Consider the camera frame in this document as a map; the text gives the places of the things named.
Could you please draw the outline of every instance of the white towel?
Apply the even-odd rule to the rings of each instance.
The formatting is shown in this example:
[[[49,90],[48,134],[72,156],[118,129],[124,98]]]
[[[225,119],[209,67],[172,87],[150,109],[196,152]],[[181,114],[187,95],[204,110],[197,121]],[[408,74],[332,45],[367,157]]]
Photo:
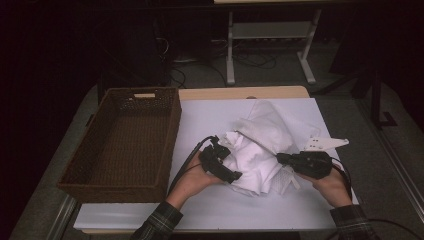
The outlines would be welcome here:
[[[286,117],[291,125],[301,124],[289,114]],[[220,144],[231,150],[224,165],[243,173],[239,180],[228,185],[234,191],[257,196],[272,189],[282,195],[290,183],[299,187],[293,169],[283,168],[275,158],[277,153],[298,153],[298,145],[303,143],[294,141],[283,118],[271,102],[258,100],[249,119],[239,119],[234,127],[236,132],[227,132],[220,139]],[[305,139],[319,134],[319,129],[313,126],[301,131],[307,135]]]

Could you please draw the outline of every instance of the white tabletop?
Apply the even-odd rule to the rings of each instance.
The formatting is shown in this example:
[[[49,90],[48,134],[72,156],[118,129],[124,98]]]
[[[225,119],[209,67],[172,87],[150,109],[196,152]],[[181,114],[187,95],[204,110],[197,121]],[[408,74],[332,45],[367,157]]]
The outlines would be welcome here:
[[[238,118],[247,118],[255,99],[183,100],[182,116],[174,148],[171,178],[179,170],[194,146],[210,135],[232,130]],[[269,99],[279,110],[289,111],[297,119],[321,129],[321,137],[330,137],[313,98]],[[338,158],[335,150],[327,151]],[[181,212],[183,219],[175,231],[287,231],[335,228],[331,206],[311,186],[297,177],[301,189],[290,187],[283,196],[270,193],[249,197],[228,186],[216,185],[189,199]],[[74,227],[84,232],[134,231],[153,212],[157,204],[83,204]]]

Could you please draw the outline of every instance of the sleeve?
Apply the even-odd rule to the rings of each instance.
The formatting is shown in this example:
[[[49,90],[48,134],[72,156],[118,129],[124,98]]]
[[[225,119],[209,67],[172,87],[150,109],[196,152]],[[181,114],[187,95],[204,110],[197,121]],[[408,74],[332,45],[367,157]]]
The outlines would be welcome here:
[[[162,202],[131,236],[131,240],[163,239],[172,234],[183,214],[167,202]]]
[[[339,239],[380,239],[359,205],[335,208],[330,213],[339,232]]]

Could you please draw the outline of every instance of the wrist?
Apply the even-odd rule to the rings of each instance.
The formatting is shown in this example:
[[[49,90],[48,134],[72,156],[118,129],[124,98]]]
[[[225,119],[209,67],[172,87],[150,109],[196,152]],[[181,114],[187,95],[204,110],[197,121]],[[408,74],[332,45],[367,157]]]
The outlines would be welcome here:
[[[165,201],[171,204],[174,208],[180,210],[188,198],[189,197],[186,197],[184,194],[172,191]]]

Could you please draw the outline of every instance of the table surface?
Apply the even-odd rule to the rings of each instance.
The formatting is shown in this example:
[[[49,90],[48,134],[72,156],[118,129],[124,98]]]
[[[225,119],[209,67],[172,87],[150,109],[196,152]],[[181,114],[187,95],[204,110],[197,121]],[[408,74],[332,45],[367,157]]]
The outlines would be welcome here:
[[[289,109],[329,137],[315,99],[304,87],[255,87],[180,90],[183,113],[174,149],[170,181],[192,148],[206,136],[231,130],[232,121],[247,118],[255,99],[265,98],[279,109]],[[335,150],[328,153],[338,158]],[[248,197],[225,185],[211,186],[189,199],[176,232],[287,231],[334,228],[326,201],[309,182],[290,187],[283,196],[270,193]],[[137,229],[156,203],[83,204],[74,227],[85,233],[128,233]]]

